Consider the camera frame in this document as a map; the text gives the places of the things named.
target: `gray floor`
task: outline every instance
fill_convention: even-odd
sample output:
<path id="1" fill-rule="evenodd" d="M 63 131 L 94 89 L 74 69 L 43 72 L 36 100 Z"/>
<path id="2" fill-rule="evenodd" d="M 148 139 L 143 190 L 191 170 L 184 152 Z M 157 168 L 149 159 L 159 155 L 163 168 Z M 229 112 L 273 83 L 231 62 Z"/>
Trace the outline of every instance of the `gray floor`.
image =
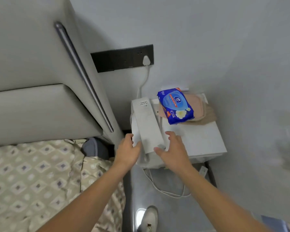
<path id="1" fill-rule="evenodd" d="M 194 166 L 199 170 L 201 165 Z M 151 174 L 159 189 L 179 195 L 182 193 L 182 181 L 170 170 L 152 169 Z M 157 232 L 213 230 L 213 226 L 192 196 L 174 199 L 158 192 L 144 175 L 143 169 L 137 165 L 125 176 L 124 187 L 127 201 L 123 215 L 123 232 L 136 231 L 137 211 L 150 205 L 158 208 Z"/>

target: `forearm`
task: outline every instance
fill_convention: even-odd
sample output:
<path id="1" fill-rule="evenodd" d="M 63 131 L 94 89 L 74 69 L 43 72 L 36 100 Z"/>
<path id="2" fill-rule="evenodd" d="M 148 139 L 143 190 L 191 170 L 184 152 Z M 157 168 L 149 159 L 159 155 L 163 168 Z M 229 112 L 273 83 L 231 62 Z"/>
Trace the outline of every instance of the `forearm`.
<path id="1" fill-rule="evenodd" d="M 127 170 L 113 165 L 38 232 L 90 232 Z"/>
<path id="2" fill-rule="evenodd" d="M 180 177 L 197 200 L 217 232 L 269 232 L 246 210 L 204 179 L 192 166 L 180 173 Z"/>

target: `black switch panel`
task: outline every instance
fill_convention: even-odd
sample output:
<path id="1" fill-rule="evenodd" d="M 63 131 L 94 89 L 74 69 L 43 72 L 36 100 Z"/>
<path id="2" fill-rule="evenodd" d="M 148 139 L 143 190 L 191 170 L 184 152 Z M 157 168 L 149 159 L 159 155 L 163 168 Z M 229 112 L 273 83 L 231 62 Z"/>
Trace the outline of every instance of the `black switch panel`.
<path id="1" fill-rule="evenodd" d="M 98 72 L 142 67 L 144 66 L 143 58 L 145 55 L 150 59 L 150 65 L 154 64 L 153 45 L 91 53 L 92 60 Z"/>

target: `shoe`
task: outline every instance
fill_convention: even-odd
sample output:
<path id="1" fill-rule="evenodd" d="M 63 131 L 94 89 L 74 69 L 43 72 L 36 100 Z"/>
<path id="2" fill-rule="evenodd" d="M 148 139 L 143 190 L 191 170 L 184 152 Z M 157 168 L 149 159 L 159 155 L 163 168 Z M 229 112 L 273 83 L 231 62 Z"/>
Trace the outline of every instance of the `shoe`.
<path id="1" fill-rule="evenodd" d="M 143 216 L 140 232 L 156 232 L 158 225 L 158 210 L 154 206 L 149 206 Z"/>

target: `wet wipes package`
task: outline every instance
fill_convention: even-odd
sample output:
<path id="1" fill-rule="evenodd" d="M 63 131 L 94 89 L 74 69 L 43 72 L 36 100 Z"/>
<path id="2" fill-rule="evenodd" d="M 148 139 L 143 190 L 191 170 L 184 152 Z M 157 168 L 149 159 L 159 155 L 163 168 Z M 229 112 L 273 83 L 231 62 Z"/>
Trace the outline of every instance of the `wet wipes package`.
<path id="1" fill-rule="evenodd" d="M 170 125 L 194 118 L 193 109 L 179 88 L 159 91 L 157 96 Z"/>

